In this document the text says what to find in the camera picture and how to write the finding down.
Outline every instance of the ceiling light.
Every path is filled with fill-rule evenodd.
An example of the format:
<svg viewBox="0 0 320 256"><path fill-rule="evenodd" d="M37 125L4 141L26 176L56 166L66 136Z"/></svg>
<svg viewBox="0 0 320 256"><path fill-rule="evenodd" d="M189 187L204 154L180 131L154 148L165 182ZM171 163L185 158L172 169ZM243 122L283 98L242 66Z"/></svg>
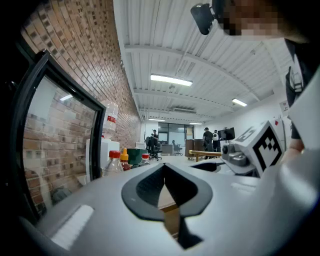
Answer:
<svg viewBox="0 0 320 256"><path fill-rule="evenodd" d="M191 86L192 81L184 80L180 78L175 78L172 76L166 76L166 75L159 75L159 74L151 74L150 79L153 81L161 81L161 82L167 82L171 84L178 84L182 86Z"/></svg>
<svg viewBox="0 0 320 256"><path fill-rule="evenodd" d="M166 121L166 120L152 119L152 118L149 118L148 120L151 120L151 121L160 121L160 122L165 122L165 121Z"/></svg>
<svg viewBox="0 0 320 256"><path fill-rule="evenodd" d="M70 99L70 98L72 98L73 96L71 95L71 94L69 94L69 95L67 95L67 96L64 96L63 98L61 98L60 99L60 101L65 101L65 100L67 100L67 99Z"/></svg>
<svg viewBox="0 0 320 256"><path fill-rule="evenodd" d="M240 100L238 100L238 99L236 99L236 98L234 98L234 99L232 100L232 102L237 103L237 104L239 104L239 105L241 105L241 106L243 106L243 107L247 106L246 103L244 103L244 102L242 102L242 101L240 101Z"/></svg>

